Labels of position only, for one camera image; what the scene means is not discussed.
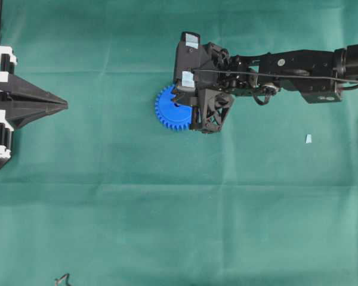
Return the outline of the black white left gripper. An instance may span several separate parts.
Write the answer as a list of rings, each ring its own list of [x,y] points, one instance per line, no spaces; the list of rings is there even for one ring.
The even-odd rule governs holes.
[[[14,75],[16,65],[13,48],[0,45],[0,158],[11,157],[15,129],[68,109],[66,100]],[[10,95],[32,102],[9,102]]]

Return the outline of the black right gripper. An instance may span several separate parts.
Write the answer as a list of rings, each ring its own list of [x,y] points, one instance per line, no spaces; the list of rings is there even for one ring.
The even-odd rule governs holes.
[[[232,70],[231,64],[227,49],[212,42],[201,45],[200,34],[182,32],[175,54],[174,97],[171,101],[194,107],[203,89],[234,91],[236,76],[227,74]]]

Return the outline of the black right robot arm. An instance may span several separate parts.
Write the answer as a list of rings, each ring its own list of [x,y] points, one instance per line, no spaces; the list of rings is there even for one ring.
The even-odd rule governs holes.
[[[297,91],[310,104],[340,102],[342,92],[358,89],[358,44],[334,51],[301,49],[262,55],[230,55],[200,35],[182,32],[174,65],[173,102],[194,106],[210,89],[253,97],[266,105],[281,89]]]

